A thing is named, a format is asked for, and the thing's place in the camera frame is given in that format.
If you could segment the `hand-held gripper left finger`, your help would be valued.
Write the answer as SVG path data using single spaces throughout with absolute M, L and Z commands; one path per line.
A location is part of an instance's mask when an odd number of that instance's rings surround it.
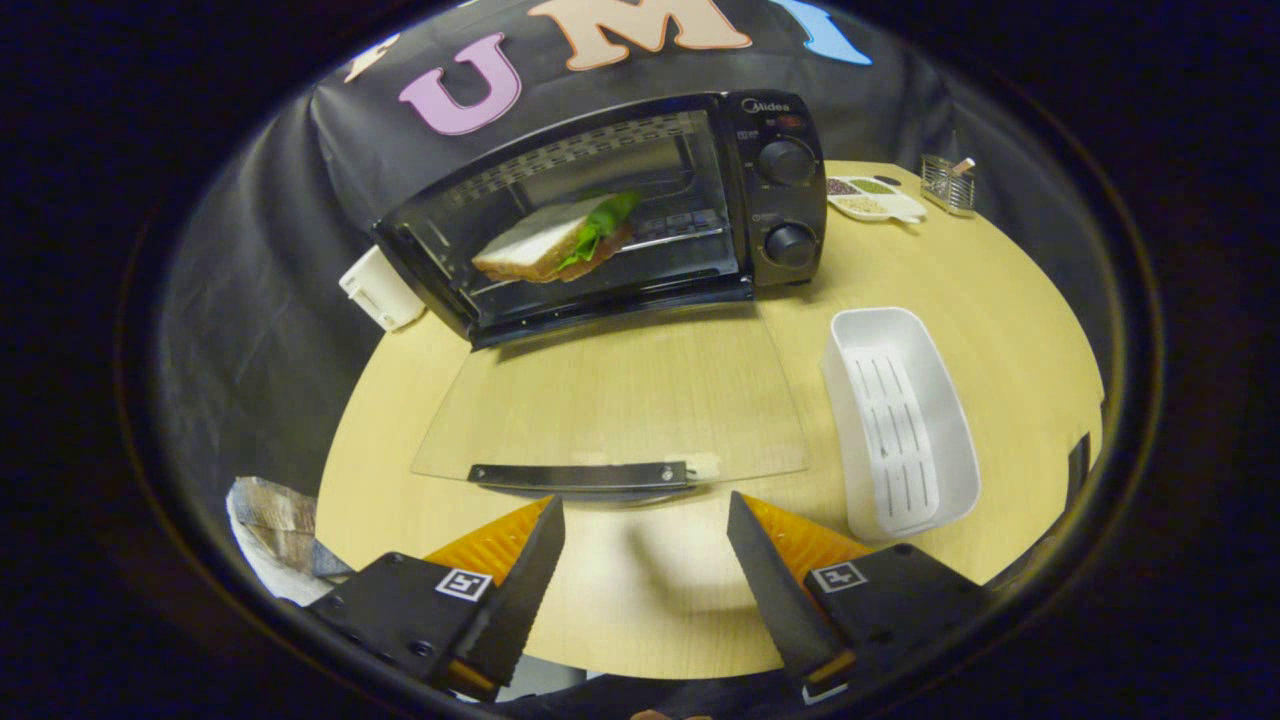
M 305 611 L 416 682 L 493 701 L 508 685 L 564 547 L 545 496 L 425 557 L 387 552 Z

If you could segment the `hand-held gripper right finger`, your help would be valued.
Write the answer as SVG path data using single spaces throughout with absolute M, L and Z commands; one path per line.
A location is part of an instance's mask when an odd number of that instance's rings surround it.
M 809 703 L 896 675 L 995 603 L 914 544 L 873 550 L 739 491 L 726 534 L 783 671 Z

